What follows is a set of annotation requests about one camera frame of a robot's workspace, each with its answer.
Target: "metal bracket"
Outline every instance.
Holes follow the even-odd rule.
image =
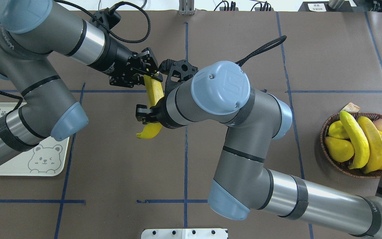
[[[194,228],[194,229],[147,229],[141,239],[227,239],[228,229]]]
[[[179,0],[179,15],[194,15],[194,0]]]

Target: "bowl of fruit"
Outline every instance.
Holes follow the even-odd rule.
[[[382,115],[341,111],[331,115],[320,132],[321,150],[342,173],[356,178],[380,178]]]

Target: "robotic arm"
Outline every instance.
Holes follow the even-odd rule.
[[[48,136],[62,140],[88,123],[47,60],[56,51],[111,76],[111,85],[133,87],[143,83],[140,75],[161,81],[158,71],[168,74],[165,97],[150,109],[137,106],[144,124],[178,128],[213,119],[228,126],[208,198],[218,214],[244,220],[250,209],[265,210],[382,238],[382,178],[376,196],[364,198],[264,168],[271,140],[291,126],[291,110],[252,88],[237,64],[221,61],[198,71],[185,60],[166,60],[158,67],[149,48],[132,52],[51,0],[0,0],[0,25],[0,78],[10,79],[28,102],[0,119],[0,165]]]

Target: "brown woven basket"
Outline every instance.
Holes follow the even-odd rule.
[[[365,117],[369,118],[371,121],[376,121],[376,120],[382,119],[382,115],[381,114],[377,114],[377,113],[367,113],[367,112],[349,112],[349,113],[351,115],[353,115],[353,117],[356,120],[360,116],[365,116]],[[337,113],[337,114],[331,115],[329,118],[327,118],[327,120],[322,125],[321,132],[320,132],[320,142],[321,142],[321,150],[322,150],[324,156],[326,157],[326,159],[336,169],[338,169],[340,172],[342,172],[345,175],[348,175],[348,176],[351,176],[351,177],[355,177],[355,178],[360,178],[360,179],[379,179],[381,177],[382,170],[377,170],[377,171],[370,172],[368,174],[364,174],[362,172],[363,168],[349,169],[347,167],[347,166],[352,164],[353,158],[350,159],[350,160],[347,160],[346,162],[337,162],[337,161],[331,159],[331,157],[329,156],[328,149],[326,148],[326,145],[325,145],[324,141],[325,141],[325,137],[327,135],[329,126],[332,123],[334,123],[335,121],[339,121],[339,120],[340,120],[340,115],[339,115],[339,113]]]

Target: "fruit basket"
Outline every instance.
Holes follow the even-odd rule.
[[[356,120],[360,116],[365,116],[369,118],[371,121],[376,121],[379,119],[382,119],[381,114],[377,113],[367,113],[367,112],[349,112]],[[368,174],[364,174],[362,172],[363,168],[357,168],[357,169],[348,169],[348,166],[352,164],[353,157],[350,160],[347,160],[345,162],[337,162],[333,160],[328,152],[328,149],[325,144],[325,137],[327,136],[327,132],[329,129],[329,126],[333,124],[335,121],[340,120],[340,115],[337,113],[335,115],[331,115],[327,120],[324,122],[321,128],[320,132],[320,144],[321,144],[321,151],[323,152],[323,155],[325,158],[330,162],[336,169],[338,169],[340,172],[342,172],[345,175],[355,177],[355,178],[363,178],[363,179],[379,179],[381,177],[382,170],[376,170],[373,172],[370,172]]]

